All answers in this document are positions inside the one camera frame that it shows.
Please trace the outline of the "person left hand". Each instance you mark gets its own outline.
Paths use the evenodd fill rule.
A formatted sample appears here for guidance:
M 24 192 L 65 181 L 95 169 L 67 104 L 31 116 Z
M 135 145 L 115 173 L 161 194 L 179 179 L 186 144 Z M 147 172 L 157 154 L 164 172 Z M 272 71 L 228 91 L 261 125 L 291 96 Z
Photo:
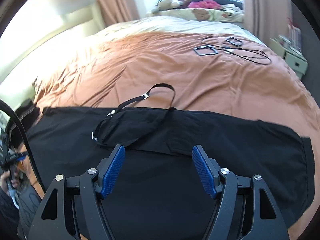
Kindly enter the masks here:
M 10 179 L 11 173 L 10 171 L 5 171 L 1 175 L 1 189 L 6 193 L 9 194 L 8 190 L 8 181 Z M 16 170 L 14 173 L 14 178 L 11 180 L 13 188 L 18 188 L 20 186 L 20 171 L 19 169 Z

